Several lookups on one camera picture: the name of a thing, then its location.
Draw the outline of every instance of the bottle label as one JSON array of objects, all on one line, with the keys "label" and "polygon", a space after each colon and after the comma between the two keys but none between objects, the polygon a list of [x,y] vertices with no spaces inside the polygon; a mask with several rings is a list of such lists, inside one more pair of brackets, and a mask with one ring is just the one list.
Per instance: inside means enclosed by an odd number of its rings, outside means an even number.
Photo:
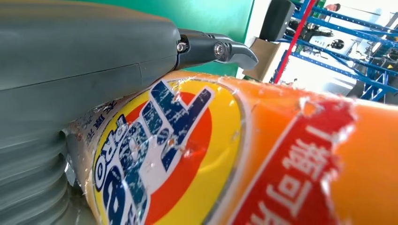
[{"label": "bottle label", "polygon": [[202,223],[240,151],[240,106],[227,87],[188,79],[160,80],[121,107],[93,161],[102,223]]}]

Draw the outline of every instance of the tide logo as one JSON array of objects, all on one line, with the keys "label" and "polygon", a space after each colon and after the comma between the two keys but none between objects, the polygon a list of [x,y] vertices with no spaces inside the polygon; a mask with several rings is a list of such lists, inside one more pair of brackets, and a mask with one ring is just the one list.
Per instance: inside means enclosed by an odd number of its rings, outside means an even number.
[{"label": "tide logo", "polygon": [[[180,91],[173,91],[171,86]],[[170,85],[159,81],[110,121],[93,164],[94,195],[102,223],[167,223],[169,214],[178,213],[187,202],[192,207],[198,201],[203,202],[201,213],[191,219],[204,219],[233,169],[240,139],[226,145],[231,150],[224,153],[220,167],[214,168],[222,176],[218,177],[221,182],[214,181],[216,188],[211,190],[216,191],[207,195],[203,192],[208,189],[206,181],[217,179],[206,175],[208,163],[222,155],[212,149],[226,140],[223,135],[219,141],[213,140],[217,138],[213,115],[218,116],[216,111],[221,110],[214,103],[227,100],[230,105],[230,99],[223,97],[232,97],[225,89],[220,97],[216,97],[217,92],[220,87],[212,83],[188,81]],[[232,108],[232,117],[240,122],[239,107]],[[230,120],[220,128],[236,125],[228,123]]]}]

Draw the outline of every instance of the blue rack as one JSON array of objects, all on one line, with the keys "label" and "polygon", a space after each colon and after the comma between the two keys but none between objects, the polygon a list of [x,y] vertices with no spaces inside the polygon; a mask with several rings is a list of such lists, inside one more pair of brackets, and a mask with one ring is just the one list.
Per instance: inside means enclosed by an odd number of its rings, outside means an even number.
[{"label": "blue rack", "polygon": [[[309,0],[305,0],[303,3],[295,3],[297,10],[293,14],[293,17],[297,18],[297,19],[301,19],[306,7],[308,6],[308,3],[309,3]],[[349,35],[352,35],[355,37],[359,37],[361,39],[369,40],[374,43],[380,43],[381,47],[386,48],[387,50],[391,49],[391,48],[398,48],[398,42],[381,38],[381,36],[384,36],[384,35],[389,36],[389,37],[398,37],[398,30],[396,30],[396,29],[383,27],[378,24],[355,19],[355,18],[352,18],[349,16],[345,16],[345,15],[341,15],[341,14],[338,14],[335,12],[327,11],[325,9],[318,8],[318,7],[313,7],[312,11],[318,12],[318,13],[321,13],[324,15],[328,15],[333,18],[338,18],[338,19],[341,19],[344,21],[349,21],[354,24],[359,24],[361,26],[370,28],[372,30],[351,30],[346,27],[338,26],[338,25],[323,21],[321,19],[318,19],[318,18],[315,18],[312,16],[307,18],[308,23],[314,23],[314,24],[320,25],[322,27],[329,28],[331,30],[337,30],[337,31],[340,31],[340,32],[343,32],[343,33],[346,33],[346,34],[349,34]],[[285,35],[282,40],[279,40],[279,42],[290,43],[291,40],[292,40],[292,37]],[[366,61],[353,59],[351,57],[348,57],[347,55],[336,53],[334,51],[310,44],[303,40],[298,40],[296,42],[296,44],[312,48],[313,50],[318,50],[320,52],[327,53],[332,58],[334,58],[336,61],[347,66],[351,71],[353,71],[353,73],[348,72],[346,70],[342,70],[342,69],[327,65],[323,62],[319,62],[315,59],[303,56],[299,53],[296,53],[296,52],[291,53],[291,56],[293,56],[293,57],[311,62],[318,66],[333,70],[335,72],[341,73],[348,77],[351,77],[356,80],[364,82],[365,86],[364,86],[363,94],[360,97],[361,99],[367,99],[367,100],[371,100],[371,101],[379,101],[387,92],[392,92],[392,93],[398,92],[397,88],[391,87],[388,83],[389,76],[398,76],[398,72],[396,72],[396,71],[386,69],[386,68],[380,67],[378,65],[375,65],[375,64],[372,64],[372,63],[369,63]],[[354,63],[356,63],[358,65],[366,67],[367,68],[366,73],[363,74],[359,70],[349,67],[347,65],[347,61],[353,61]]]}]

